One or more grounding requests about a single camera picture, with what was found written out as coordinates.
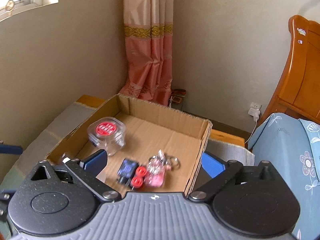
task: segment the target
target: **power adapter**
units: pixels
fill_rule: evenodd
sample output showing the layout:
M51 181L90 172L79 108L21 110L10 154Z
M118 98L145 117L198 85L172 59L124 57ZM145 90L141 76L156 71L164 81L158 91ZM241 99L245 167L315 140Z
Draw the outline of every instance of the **power adapter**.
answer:
M248 111L248 114L253 116L253 120L257 122L259 119L260 110L251 107Z

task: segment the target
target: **red round sticker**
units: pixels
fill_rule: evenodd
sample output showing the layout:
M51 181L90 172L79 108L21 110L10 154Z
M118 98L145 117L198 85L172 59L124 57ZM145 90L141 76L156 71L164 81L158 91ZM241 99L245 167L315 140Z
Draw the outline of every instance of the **red round sticker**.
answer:
M117 129L117 126L114 123L111 122L102 122L99 124L96 128L96 133L99 135L111 135L113 134Z

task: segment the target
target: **bed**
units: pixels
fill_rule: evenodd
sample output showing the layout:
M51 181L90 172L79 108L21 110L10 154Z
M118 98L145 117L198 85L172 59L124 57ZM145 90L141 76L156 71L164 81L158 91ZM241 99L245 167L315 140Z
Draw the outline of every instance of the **bed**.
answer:
M301 207L293 236L320 236L320 25L295 15L289 20L291 50L272 96L248 142L255 165L269 160Z

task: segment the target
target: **white cable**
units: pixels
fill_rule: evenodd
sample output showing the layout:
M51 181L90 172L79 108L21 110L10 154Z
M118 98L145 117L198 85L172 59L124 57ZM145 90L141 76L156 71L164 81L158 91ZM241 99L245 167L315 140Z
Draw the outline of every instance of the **white cable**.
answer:
M253 132L254 132L254 130L255 130L255 129L256 129L256 127L257 127L257 122L258 122L258 120L256 121L256 125L254 126L253 131L252 131L252 133L251 133L251 135L250 135L249 139L248 139L244 144L246 144L246 143L250 140L251 136L253 135Z

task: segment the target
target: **embroidered floral band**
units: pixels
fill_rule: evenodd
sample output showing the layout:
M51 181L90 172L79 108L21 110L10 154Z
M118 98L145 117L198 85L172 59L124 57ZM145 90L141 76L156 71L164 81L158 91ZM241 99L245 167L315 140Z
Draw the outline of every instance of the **embroidered floral band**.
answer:
M173 33L173 24L162 25L162 26L152 26L151 28L144 29L138 27L129 27L127 25L124 26L124 34L126 37L134 36L137 38L151 38L159 37L161 35L172 34Z

